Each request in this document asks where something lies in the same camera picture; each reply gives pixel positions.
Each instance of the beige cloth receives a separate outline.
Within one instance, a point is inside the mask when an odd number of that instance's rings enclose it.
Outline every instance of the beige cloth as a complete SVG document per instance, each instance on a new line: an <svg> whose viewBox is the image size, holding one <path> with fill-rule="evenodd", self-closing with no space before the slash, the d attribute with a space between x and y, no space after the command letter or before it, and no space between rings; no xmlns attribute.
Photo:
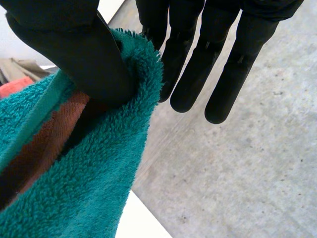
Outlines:
<svg viewBox="0 0 317 238"><path fill-rule="evenodd" d="M37 82L49 75L47 71L36 64L35 60L31 59L0 58L0 71L2 84L13 82L25 76L30 77L33 82Z"/></svg>

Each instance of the concrete floor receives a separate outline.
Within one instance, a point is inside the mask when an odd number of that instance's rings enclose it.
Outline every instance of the concrete floor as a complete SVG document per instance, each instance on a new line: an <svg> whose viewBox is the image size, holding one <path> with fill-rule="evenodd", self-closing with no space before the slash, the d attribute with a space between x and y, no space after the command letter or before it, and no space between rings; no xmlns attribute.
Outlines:
<svg viewBox="0 0 317 238"><path fill-rule="evenodd" d="M305 0L280 23L225 123L204 109L237 22L192 110L156 108L133 191L172 237L317 237L316 19ZM135 2L110 25L140 32Z"/></svg>

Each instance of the red towel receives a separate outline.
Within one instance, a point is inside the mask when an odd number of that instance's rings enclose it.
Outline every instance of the red towel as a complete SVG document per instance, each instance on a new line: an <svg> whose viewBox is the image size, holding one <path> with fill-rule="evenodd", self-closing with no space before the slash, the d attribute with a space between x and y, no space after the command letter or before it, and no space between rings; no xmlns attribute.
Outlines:
<svg viewBox="0 0 317 238"><path fill-rule="evenodd" d="M0 87L0 98L6 98L12 93L20 92L31 84L33 84L33 81L28 76L6 83Z"/></svg>

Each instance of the white surface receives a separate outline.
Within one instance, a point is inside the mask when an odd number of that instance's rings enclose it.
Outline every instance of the white surface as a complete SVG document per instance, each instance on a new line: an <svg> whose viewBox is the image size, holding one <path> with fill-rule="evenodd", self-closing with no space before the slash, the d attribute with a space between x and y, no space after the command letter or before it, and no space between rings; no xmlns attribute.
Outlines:
<svg viewBox="0 0 317 238"><path fill-rule="evenodd" d="M115 238L172 238L131 191Z"/></svg>
<svg viewBox="0 0 317 238"><path fill-rule="evenodd" d="M124 0L101 0L98 10L106 22L109 22ZM24 44L9 28L4 16L5 10L0 6L0 58L15 57L36 60L38 64L52 64L47 58Z"/></svg>

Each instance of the folded cloth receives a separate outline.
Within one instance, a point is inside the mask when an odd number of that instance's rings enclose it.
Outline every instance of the folded cloth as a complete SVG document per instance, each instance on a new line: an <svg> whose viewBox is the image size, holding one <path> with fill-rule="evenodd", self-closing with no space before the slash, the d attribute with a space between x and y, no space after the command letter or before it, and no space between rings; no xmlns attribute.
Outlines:
<svg viewBox="0 0 317 238"><path fill-rule="evenodd" d="M31 59L0 59L1 83L5 84L29 76L34 82L40 81L50 73L41 69Z"/></svg>
<svg viewBox="0 0 317 238"><path fill-rule="evenodd" d="M0 87L0 99L8 97L12 93L20 92L31 84L33 84L33 81L28 76L6 83Z"/></svg>
<svg viewBox="0 0 317 238"><path fill-rule="evenodd" d="M22 146L19 154L0 174L0 180L6 181L5 185L0 186L0 210L13 202L18 194L29 189L50 168L61 153L88 101L86 94L74 92L42 124L32 140Z"/></svg>
<svg viewBox="0 0 317 238"><path fill-rule="evenodd" d="M84 120L74 129L80 140L71 139L58 151L58 160L45 165L49 169L0 212L1 238L115 236L159 100L162 64L145 38L122 30L113 35L122 43L122 58L138 81L137 94L126 105L102 114L103 107L90 113L96 110L93 102L85 113L87 104L79 118ZM0 102L0 174L75 92L74 84L59 71Z"/></svg>

